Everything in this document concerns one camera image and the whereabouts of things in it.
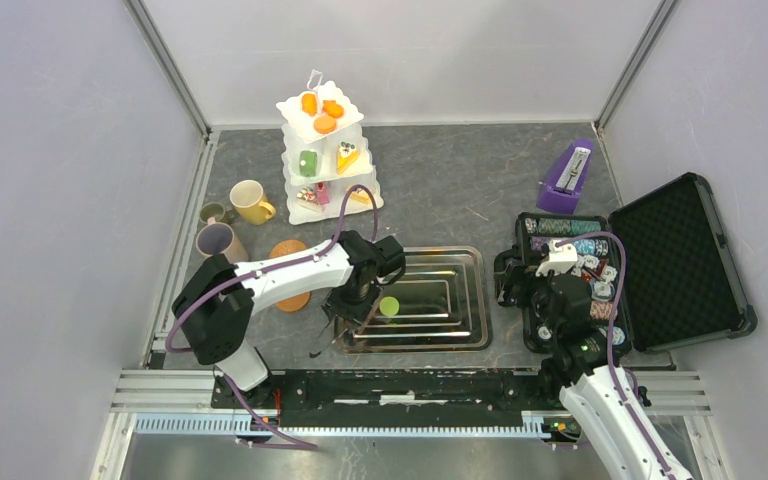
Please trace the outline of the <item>yellow layered cake slice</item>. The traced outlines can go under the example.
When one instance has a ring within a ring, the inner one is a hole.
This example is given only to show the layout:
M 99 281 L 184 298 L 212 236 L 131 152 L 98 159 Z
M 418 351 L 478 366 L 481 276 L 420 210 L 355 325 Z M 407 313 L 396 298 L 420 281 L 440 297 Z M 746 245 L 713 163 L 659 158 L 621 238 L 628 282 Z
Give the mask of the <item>yellow layered cake slice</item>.
M 365 206 L 373 206 L 379 204 L 375 193 L 365 185 L 358 184 L 351 186 L 346 190 L 346 193 L 348 194 L 349 200 L 355 203 Z

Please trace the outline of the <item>pink cake slice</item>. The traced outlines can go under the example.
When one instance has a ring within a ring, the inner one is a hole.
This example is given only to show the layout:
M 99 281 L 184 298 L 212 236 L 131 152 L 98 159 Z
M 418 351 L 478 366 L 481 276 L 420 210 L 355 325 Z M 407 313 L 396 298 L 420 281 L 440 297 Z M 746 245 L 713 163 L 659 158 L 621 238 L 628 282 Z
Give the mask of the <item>pink cake slice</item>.
M 315 184 L 315 196 L 321 206 L 330 203 L 330 195 L 327 182 L 318 182 Z

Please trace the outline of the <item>strawberry triangle cake slice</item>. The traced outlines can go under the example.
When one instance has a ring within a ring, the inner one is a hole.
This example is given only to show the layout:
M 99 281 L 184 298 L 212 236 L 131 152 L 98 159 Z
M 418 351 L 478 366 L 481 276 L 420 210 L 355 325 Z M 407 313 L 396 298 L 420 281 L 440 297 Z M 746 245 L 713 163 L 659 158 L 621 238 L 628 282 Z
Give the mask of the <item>strawberry triangle cake slice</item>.
M 303 187 L 296 194 L 296 204 L 307 210 L 322 213 L 323 205 L 319 202 L 316 192 L 310 187 Z

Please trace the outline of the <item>yellow kiwi topped cake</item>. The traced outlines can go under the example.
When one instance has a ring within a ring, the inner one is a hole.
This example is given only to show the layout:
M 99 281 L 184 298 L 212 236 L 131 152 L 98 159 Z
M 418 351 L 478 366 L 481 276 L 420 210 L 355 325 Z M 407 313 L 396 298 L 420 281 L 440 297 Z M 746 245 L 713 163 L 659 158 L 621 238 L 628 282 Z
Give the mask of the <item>yellow kiwi topped cake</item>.
M 341 141 L 337 147 L 337 174 L 343 175 L 359 158 L 357 146 L 348 141 Z

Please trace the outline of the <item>green swiss roll cake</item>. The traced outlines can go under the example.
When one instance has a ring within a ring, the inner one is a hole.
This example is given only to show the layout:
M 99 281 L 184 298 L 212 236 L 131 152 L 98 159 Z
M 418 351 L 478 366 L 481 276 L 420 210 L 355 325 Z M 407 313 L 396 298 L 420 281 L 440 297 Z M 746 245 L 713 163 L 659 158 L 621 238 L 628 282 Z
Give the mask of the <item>green swiss roll cake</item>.
M 312 178 L 318 174 L 319 154 L 315 150 L 302 150 L 298 156 L 299 174 Z

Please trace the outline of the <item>round orange biscuit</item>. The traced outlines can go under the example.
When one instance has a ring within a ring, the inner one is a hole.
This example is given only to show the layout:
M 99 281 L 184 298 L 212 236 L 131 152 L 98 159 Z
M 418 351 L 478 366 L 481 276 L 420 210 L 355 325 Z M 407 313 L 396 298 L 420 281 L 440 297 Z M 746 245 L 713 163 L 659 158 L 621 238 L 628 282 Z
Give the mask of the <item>round orange biscuit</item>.
M 337 119 L 328 114 L 319 115 L 313 120 L 313 128 L 319 134 L 333 132 L 337 128 L 337 124 Z

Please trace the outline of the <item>orange fish cookie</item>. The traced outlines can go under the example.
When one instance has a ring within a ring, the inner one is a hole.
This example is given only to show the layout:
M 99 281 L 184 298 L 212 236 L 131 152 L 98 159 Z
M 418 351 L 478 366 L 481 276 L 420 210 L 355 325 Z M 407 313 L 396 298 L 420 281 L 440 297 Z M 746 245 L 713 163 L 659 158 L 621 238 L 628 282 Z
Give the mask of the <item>orange fish cookie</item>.
M 340 105 L 336 100 L 327 99 L 322 102 L 323 112 L 335 119 L 341 118 L 345 114 L 344 107 Z

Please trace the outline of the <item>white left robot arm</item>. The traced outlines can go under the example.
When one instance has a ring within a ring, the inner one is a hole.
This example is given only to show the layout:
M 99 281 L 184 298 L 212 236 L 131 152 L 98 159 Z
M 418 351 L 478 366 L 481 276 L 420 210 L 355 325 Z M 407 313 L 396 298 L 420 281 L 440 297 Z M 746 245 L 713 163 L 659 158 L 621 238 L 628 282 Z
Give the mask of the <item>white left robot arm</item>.
M 377 309 L 384 287 L 405 267 L 404 248 L 394 237 L 371 242 L 353 230 L 267 261 L 232 263 L 214 255 L 173 301 L 175 322 L 167 338 L 182 333 L 199 364 L 216 366 L 234 382 L 241 400 L 262 407 L 273 397 L 274 381 L 246 338 L 253 315 L 325 289 L 322 309 L 328 318 L 362 325 Z

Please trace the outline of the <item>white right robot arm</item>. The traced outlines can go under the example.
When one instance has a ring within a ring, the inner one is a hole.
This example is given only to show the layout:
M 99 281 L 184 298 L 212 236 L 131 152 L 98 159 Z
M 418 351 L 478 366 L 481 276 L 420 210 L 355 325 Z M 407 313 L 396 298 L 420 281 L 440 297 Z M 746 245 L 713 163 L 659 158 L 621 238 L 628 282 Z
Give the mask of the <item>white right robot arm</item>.
M 496 256 L 497 301 L 518 306 L 549 332 L 537 392 L 551 408 L 564 407 L 581 426 L 614 479 L 690 479 L 649 420 L 613 345 L 613 325 L 593 323 L 592 289 L 571 274 L 575 262 L 557 252 L 539 265 L 516 248 Z

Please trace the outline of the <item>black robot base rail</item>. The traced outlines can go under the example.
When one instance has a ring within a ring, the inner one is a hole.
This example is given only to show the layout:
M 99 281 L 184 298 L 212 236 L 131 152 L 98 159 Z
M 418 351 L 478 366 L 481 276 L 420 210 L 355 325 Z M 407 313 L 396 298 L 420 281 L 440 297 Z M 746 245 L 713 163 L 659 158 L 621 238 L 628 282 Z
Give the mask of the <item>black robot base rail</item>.
M 284 370 L 245 394 L 281 427 L 514 427 L 559 411 L 538 376 L 517 369 Z

